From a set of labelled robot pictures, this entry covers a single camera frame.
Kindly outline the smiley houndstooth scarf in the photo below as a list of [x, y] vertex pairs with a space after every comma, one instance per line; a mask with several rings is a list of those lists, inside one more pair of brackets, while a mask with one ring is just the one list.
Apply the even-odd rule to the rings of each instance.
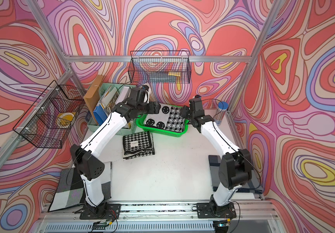
[[147, 115], [143, 125], [169, 132], [181, 133], [185, 130], [185, 119], [180, 116], [180, 107], [161, 104], [158, 114]]

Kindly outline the grey black checked scarf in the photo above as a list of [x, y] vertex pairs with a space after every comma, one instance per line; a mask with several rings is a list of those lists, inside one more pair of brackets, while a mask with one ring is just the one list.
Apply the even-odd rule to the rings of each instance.
[[76, 168], [62, 170], [54, 199], [48, 212], [63, 210], [81, 204], [94, 206], [111, 198], [111, 163], [104, 164], [99, 177], [88, 181]]

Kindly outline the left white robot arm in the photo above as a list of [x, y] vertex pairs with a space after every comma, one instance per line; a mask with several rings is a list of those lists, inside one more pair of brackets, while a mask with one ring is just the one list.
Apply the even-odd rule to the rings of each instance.
[[110, 116], [87, 140], [70, 148], [74, 166], [84, 185], [84, 211], [95, 219], [106, 216], [107, 198], [102, 184], [111, 178], [111, 163], [99, 160], [101, 152], [127, 123], [143, 114], [159, 113], [161, 105], [150, 102], [149, 95], [147, 85], [132, 88], [129, 96], [114, 106]]

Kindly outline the green plastic basket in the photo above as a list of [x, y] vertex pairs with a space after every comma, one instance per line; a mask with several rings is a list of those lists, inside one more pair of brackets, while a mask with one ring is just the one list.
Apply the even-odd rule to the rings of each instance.
[[161, 135], [165, 135], [165, 136], [181, 137], [188, 130], [188, 120], [185, 120], [185, 130], [181, 133], [169, 132], [169, 131], [160, 130], [160, 129], [156, 129], [156, 128], [146, 127], [146, 126], [143, 125], [143, 121], [145, 120], [146, 116], [147, 116], [147, 114], [144, 114], [143, 116], [136, 119], [137, 126], [139, 128], [141, 128], [143, 131], [151, 132], [151, 133], [155, 133], [155, 134], [161, 134]]

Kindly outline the yellow item in back basket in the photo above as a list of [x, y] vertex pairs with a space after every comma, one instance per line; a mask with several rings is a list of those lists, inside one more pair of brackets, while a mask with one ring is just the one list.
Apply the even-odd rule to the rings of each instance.
[[181, 72], [179, 72], [179, 71], [169, 71], [168, 76], [181, 77]]

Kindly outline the navy grey plaid scarf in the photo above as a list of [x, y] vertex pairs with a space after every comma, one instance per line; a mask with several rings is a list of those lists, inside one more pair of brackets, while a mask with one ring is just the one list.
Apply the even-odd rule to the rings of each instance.
[[[211, 185], [213, 191], [217, 191], [219, 185], [220, 185], [220, 179], [219, 179], [219, 167], [221, 162], [221, 157], [218, 155], [209, 155], [208, 156], [209, 161], [209, 169], [211, 174]], [[238, 189], [238, 193], [255, 193], [255, 194], [263, 194], [263, 188], [258, 183], [255, 185], [253, 183], [255, 179], [252, 179], [251, 181], [247, 182], [245, 185], [243, 185], [241, 188]]]

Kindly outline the white book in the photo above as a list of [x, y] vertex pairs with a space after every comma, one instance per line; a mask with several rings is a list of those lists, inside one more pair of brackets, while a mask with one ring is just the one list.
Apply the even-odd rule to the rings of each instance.
[[118, 98], [116, 99], [116, 103], [123, 102], [125, 99], [127, 99], [129, 97], [131, 89], [132, 88], [129, 86], [123, 86], [121, 88]]

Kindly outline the mint green file crate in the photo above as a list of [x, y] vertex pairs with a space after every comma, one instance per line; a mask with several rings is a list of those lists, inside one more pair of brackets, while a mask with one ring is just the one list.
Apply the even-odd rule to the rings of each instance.
[[[125, 84], [122, 85], [120, 83], [103, 83], [102, 86], [96, 86], [98, 88], [97, 94], [99, 94], [100, 97], [102, 97], [104, 95], [104, 93], [110, 89], [115, 87], [118, 91], [121, 91], [125, 86], [133, 88], [135, 87], [135, 85], [131, 85], [131, 84]], [[130, 122], [130, 126], [131, 128], [122, 128], [120, 129], [116, 135], [118, 136], [126, 136], [126, 135], [131, 135], [134, 134], [136, 131], [136, 120], [133, 120]], [[89, 121], [88, 121], [88, 128], [91, 132], [95, 132], [98, 128], [100, 127], [100, 125], [97, 124], [96, 120], [92, 117]]]

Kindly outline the clear bottle blue cap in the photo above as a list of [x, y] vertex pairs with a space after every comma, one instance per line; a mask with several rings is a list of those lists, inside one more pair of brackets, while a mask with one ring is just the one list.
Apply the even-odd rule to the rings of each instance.
[[228, 108], [229, 108], [229, 104], [227, 102], [218, 103], [216, 113], [213, 116], [213, 119], [218, 126], [221, 125], [222, 120], [225, 114], [227, 113]]

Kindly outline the blue folder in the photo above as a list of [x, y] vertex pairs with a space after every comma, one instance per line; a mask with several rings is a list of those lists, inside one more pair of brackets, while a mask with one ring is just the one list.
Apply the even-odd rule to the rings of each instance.
[[93, 114], [99, 126], [102, 125], [109, 116], [107, 110], [104, 109], [100, 103], [96, 105]]

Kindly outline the brown cardboard folder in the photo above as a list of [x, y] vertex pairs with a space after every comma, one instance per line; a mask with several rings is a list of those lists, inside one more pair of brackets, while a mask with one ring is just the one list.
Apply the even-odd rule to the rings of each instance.
[[103, 75], [97, 75], [94, 81], [92, 82], [91, 86], [88, 88], [87, 93], [84, 96], [85, 104], [88, 107], [93, 118], [95, 118], [93, 111], [100, 99], [99, 89], [103, 84], [103, 80], [104, 80]]

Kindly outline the yellow round item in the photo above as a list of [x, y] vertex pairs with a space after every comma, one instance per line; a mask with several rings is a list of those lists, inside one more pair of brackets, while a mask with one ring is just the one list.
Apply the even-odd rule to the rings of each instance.
[[74, 115], [74, 112], [59, 113], [56, 119], [56, 125], [58, 128], [68, 128], [74, 119]]

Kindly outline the green circuit board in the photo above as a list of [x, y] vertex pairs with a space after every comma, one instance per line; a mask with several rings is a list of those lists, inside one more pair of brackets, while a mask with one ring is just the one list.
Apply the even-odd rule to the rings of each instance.
[[112, 221], [110, 223], [108, 222], [95, 222], [93, 223], [91, 230], [104, 230], [106, 227], [110, 226], [112, 224]]

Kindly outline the aluminium frame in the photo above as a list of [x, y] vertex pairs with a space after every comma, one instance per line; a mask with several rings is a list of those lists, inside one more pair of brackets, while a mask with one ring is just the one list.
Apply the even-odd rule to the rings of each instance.
[[[42, 9], [38, 5], [37, 1], [27, 1], [26, 2], [29, 9], [32, 11], [33, 16], [37, 20], [38, 24], [43, 30], [43, 34], [48, 38], [48, 41], [53, 46], [56, 55], [59, 58], [59, 61], [63, 63], [66, 67], [65, 73], [59, 78], [57, 84], [66, 84], [69, 79], [72, 79], [76, 87], [81, 90], [84, 90], [83, 85], [81, 84], [79, 78], [77, 77], [76, 73], [73, 71], [71, 67], [71, 63], [75, 62], [131, 62], [134, 58], [133, 55], [130, 56], [114, 56], [114, 55], [107, 55], [107, 56], [69, 56], [64, 53], [61, 49], [57, 38], [54, 36], [54, 32], [51, 29], [47, 18], [45, 17]], [[260, 35], [254, 45], [253, 51], [250, 56], [245, 55], [231, 55], [231, 56], [190, 56], [190, 55], [160, 55], [160, 56], [147, 56], [147, 55], [140, 55], [137, 58], [146, 60], [146, 59], [154, 59], [156, 61], [167, 61], [173, 58], [188, 58], [190, 62], [239, 62], [239, 63], [247, 63], [251, 64], [256, 60], [260, 52], [260, 48], [262, 47], [268, 33], [271, 30], [273, 23], [276, 20], [277, 14], [279, 13], [282, 5], [285, 1], [273, 1], [263, 28], [260, 31]], [[22, 136], [20, 133], [12, 133], [12, 135], [8, 138], [6, 142], [4, 142], [3, 146], [0, 147], [0, 169], [5, 164], [7, 159], [11, 156], [13, 151], [17, 148], [22, 140]]]

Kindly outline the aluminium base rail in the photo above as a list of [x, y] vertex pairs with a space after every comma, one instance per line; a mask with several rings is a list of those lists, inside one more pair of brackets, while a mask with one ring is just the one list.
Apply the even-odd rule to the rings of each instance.
[[32, 233], [284, 233], [275, 206], [261, 199], [236, 200], [226, 215], [234, 219], [218, 227], [221, 218], [199, 218], [197, 201], [116, 202], [118, 220], [100, 226], [100, 220], [80, 219], [78, 207], [44, 212], [31, 229]]

